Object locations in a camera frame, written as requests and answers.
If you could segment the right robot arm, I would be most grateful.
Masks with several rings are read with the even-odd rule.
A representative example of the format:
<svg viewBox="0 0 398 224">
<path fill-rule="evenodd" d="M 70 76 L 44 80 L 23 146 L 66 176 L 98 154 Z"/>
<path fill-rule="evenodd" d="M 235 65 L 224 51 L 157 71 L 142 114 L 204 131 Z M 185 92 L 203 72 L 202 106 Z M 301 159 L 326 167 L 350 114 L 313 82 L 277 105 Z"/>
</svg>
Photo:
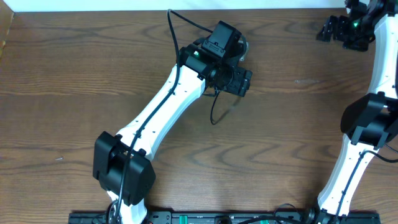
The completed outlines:
<svg viewBox="0 0 398 224">
<path fill-rule="evenodd" d="M 375 42 L 367 93 L 344 111 L 341 151 L 325 188 L 302 223 L 379 223 L 376 213 L 350 214 L 351 199 L 373 157 L 397 136 L 397 0 L 346 1 L 347 16 L 330 16 L 316 39 L 339 40 L 343 48 L 365 52 Z"/>
</svg>

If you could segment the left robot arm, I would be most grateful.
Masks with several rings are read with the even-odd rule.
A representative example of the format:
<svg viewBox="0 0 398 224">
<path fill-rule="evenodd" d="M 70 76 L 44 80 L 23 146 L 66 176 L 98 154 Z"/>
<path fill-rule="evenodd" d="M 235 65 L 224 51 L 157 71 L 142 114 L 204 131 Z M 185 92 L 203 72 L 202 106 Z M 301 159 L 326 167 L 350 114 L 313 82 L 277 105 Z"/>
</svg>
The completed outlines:
<svg viewBox="0 0 398 224">
<path fill-rule="evenodd" d="M 176 64 L 150 103 L 115 135 L 95 141 L 93 177 L 112 198 L 106 223 L 142 223 L 144 198 L 155 182 L 151 164 L 171 127 L 207 88 L 244 97 L 252 72 L 239 67 L 248 51 L 240 31 L 219 21 L 208 37 L 177 50 Z"/>
</svg>

